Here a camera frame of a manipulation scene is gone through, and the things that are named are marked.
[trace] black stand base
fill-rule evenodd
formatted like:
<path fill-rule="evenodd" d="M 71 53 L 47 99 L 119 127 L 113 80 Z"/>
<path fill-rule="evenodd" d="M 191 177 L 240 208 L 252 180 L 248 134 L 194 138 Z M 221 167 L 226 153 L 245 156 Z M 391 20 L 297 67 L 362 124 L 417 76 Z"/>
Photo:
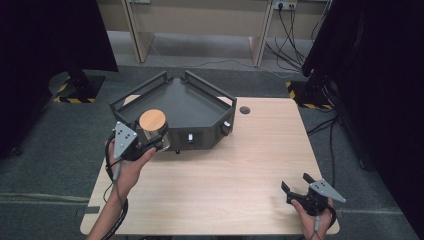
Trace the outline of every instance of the black stand base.
<path fill-rule="evenodd" d="M 314 96 L 306 95 L 304 91 L 306 83 L 307 82 L 304 81 L 287 82 L 287 90 L 289 91 L 290 98 L 293 99 L 299 107 L 332 109 L 331 104 L 324 94 L 319 93 Z"/>
<path fill-rule="evenodd" d="M 54 102 L 93 103 L 102 87 L 104 76 L 87 76 L 88 84 L 77 86 L 72 78 L 66 79 L 56 94 Z"/>

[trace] wooden table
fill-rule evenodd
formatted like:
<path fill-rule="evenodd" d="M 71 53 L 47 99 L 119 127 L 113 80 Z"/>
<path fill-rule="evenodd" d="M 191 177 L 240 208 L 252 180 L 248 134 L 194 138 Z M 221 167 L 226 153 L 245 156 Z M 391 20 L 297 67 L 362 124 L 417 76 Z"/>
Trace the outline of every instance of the wooden table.
<path fill-rule="evenodd" d="M 131 191 L 125 235 L 301 234 L 300 220 L 286 203 L 284 180 L 305 194 L 303 173 L 321 179 L 297 105 L 285 98 L 237 98 L 233 132 L 213 149 L 157 153 Z M 104 206 L 110 180 L 100 173 L 88 207 Z M 86 214 L 88 234 L 98 214 Z M 339 231 L 336 222 L 329 234 Z"/>

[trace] power socket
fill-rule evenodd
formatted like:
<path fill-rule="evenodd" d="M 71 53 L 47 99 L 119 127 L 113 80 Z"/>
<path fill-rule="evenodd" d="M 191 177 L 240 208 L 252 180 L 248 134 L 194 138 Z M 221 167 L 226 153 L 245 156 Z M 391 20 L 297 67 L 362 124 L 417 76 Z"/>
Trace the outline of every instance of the power socket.
<path fill-rule="evenodd" d="M 297 1 L 276 1 L 274 9 L 279 10 L 280 4 L 283 4 L 282 10 L 290 11 L 296 9 Z"/>

